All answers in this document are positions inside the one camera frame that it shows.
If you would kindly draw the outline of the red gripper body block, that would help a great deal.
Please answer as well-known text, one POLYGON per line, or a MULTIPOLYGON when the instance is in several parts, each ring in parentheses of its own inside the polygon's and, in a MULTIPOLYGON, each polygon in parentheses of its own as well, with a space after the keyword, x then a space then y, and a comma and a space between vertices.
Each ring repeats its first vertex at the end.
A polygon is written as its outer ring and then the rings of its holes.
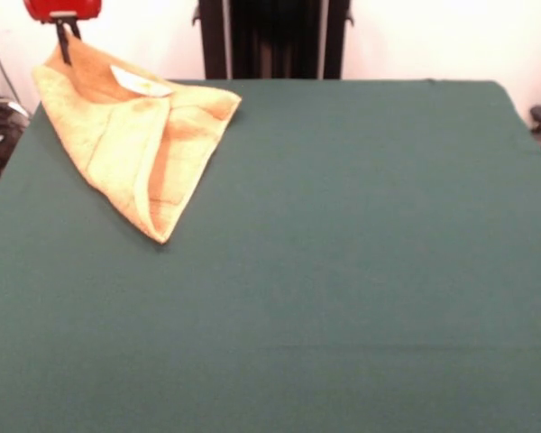
POLYGON ((24 0, 23 4, 31 18, 41 23, 68 17, 89 20, 97 18, 102 9, 101 0, 24 0))

